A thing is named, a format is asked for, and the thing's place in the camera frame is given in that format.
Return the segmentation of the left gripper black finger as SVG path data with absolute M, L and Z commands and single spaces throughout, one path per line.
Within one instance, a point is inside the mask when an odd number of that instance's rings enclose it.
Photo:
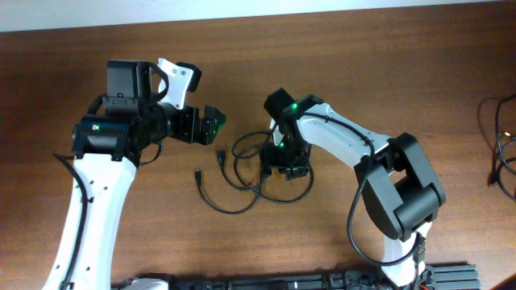
M 203 118 L 197 137 L 201 145 L 210 145 L 214 142 L 219 131 L 220 122 L 218 118 Z
M 205 106 L 203 124 L 208 135 L 217 135 L 226 123 L 226 115 L 213 106 Z

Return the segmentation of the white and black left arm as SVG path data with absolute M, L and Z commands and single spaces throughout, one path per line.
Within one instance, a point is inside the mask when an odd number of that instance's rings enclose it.
M 193 64 L 160 58 L 109 60 L 106 92 L 73 129 L 73 159 L 57 159 L 73 177 L 60 246 L 46 289 L 108 289 L 123 204 L 143 150 L 164 139 L 209 145 L 226 121 L 185 97 L 202 72 Z

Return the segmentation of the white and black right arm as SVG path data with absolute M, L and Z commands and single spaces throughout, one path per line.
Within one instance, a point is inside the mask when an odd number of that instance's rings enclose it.
M 356 174 L 358 188 L 349 216 L 359 200 L 384 235 L 378 266 L 392 288 L 417 289 L 426 270 L 426 236 L 446 196 L 419 141 L 411 134 L 393 138 L 377 134 L 337 114 L 313 94 L 295 100 L 284 89 L 267 96 L 273 142 L 260 149 L 260 169 L 277 169 L 286 179 L 311 175 L 311 148 L 321 147 Z

